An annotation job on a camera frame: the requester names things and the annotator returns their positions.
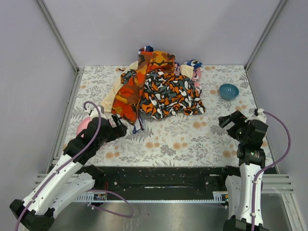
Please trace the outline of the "black orange white patterned cloth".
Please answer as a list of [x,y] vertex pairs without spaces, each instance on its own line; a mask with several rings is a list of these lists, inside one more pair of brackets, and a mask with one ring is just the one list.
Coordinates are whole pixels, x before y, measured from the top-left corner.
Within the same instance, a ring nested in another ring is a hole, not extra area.
[[205,107],[189,77],[153,70],[145,75],[140,110],[154,119],[163,119],[178,113],[200,115]]

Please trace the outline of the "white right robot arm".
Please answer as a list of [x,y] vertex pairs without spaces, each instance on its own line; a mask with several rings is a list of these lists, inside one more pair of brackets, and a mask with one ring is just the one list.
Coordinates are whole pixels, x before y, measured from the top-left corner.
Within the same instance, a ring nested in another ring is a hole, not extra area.
[[221,128],[230,125],[227,134],[238,141],[238,167],[226,167],[225,185],[228,192],[229,217],[225,231],[263,231],[261,212],[262,177],[266,157],[261,148],[268,125],[262,109],[247,118],[240,111],[219,117]]

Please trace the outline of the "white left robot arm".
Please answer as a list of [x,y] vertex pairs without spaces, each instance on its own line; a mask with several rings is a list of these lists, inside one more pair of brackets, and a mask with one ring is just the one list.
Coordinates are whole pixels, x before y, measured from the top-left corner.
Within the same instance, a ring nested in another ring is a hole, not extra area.
[[10,210],[29,231],[47,231],[60,212],[88,190],[106,190],[104,172],[85,166],[107,142],[124,137],[127,127],[118,116],[88,117],[79,126],[57,164],[45,179],[23,200],[15,199]]

